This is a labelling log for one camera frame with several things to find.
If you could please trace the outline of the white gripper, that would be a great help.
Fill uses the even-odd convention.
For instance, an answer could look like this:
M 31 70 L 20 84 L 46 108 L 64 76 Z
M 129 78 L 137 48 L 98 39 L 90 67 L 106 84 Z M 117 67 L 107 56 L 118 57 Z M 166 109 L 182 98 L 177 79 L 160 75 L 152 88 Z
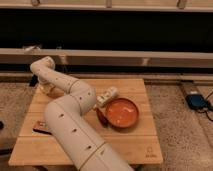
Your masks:
M 51 98 L 58 98 L 63 95 L 63 92 L 52 84 L 40 84 L 40 91 Z

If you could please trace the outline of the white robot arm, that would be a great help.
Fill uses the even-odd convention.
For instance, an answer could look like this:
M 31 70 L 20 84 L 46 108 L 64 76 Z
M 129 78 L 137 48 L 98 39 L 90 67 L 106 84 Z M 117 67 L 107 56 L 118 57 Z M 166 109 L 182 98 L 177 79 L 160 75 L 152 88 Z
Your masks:
M 65 92 L 46 105 L 44 120 L 79 171 L 134 171 L 82 118 L 96 104 L 96 91 L 91 85 L 57 72 L 49 56 L 33 62 L 30 70 L 41 84 L 52 84 Z

